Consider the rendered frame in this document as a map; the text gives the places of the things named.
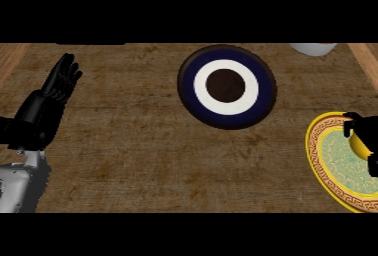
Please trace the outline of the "navy and white round plate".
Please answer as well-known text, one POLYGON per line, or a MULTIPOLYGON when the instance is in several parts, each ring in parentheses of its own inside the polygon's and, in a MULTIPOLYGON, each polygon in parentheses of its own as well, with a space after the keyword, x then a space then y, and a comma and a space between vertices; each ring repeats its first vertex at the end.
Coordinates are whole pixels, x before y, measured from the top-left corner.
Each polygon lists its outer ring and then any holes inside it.
POLYGON ((261 58, 246 49, 221 44, 200 48, 186 58, 177 75, 177 92, 200 122, 237 130, 267 117, 277 87, 261 58))

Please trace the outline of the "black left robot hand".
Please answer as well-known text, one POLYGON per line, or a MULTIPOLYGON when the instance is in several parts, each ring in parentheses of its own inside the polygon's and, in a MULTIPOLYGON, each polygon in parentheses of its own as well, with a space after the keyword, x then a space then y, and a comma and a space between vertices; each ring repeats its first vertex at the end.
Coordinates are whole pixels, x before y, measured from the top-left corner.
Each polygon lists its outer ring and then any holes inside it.
POLYGON ((39 151, 51 143, 81 75, 73 55, 65 53, 41 88, 28 95, 14 117, 0 116, 0 144, 6 144, 8 149, 39 151))

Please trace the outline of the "yellow rimmed green plate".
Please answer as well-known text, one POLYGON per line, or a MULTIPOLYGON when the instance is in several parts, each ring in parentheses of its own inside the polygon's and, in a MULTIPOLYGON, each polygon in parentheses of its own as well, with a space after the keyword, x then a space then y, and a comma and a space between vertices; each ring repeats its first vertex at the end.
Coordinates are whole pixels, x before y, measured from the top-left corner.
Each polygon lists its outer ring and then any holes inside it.
POLYGON ((305 132, 305 155, 314 176, 326 192, 352 212, 378 213, 378 178, 369 175, 367 160, 354 154, 341 112, 317 116, 305 132))

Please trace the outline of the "white bowl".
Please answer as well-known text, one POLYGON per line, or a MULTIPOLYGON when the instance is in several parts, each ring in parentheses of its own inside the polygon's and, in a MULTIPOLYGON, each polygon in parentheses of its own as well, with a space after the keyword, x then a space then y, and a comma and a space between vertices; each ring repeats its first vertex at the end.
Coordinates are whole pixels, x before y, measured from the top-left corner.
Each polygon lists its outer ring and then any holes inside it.
POLYGON ((295 51, 307 56, 324 56, 335 48, 335 43, 290 43, 295 51))

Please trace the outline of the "brown placemat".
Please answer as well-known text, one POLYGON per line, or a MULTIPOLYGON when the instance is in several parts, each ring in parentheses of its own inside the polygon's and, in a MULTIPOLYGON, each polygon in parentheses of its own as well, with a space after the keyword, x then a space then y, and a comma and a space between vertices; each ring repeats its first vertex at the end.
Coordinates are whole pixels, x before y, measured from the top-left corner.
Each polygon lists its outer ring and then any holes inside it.
POLYGON ((267 118, 248 129, 206 126, 177 96, 195 44, 0 45, 0 115, 13 116, 66 53, 82 77, 45 157, 42 212, 339 212, 304 146, 329 111, 378 114, 378 93, 348 44, 310 57, 248 44, 277 82, 267 118))

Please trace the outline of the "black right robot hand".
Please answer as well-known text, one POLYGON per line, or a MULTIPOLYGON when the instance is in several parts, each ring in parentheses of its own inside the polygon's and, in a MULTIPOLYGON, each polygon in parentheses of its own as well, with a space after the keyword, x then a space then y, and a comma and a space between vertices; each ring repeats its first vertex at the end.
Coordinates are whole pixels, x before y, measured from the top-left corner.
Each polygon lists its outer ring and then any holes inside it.
POLYGON ((370 151, 367 171, 378 178, 378 116, 361 117, 355 112, 345 112, 342 116, 348 118, 342 124, 344 136, 350 137, 350 133, 354 133, 370 151))

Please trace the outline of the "yellow lemon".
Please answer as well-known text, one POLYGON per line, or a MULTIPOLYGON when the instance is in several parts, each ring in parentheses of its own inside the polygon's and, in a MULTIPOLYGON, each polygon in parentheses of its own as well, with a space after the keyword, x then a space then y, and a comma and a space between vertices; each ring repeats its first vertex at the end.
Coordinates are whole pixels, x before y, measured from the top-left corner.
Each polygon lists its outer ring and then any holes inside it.
POLYGON ((364 146, 355 133, 351 133, 350 138, 348 138, 348 143, 350 143, 350 148, 351 148, 354 154, 357 155, 357 157, 363 160, 367 160, 370 151, 369 151, 367 147, 364 146))

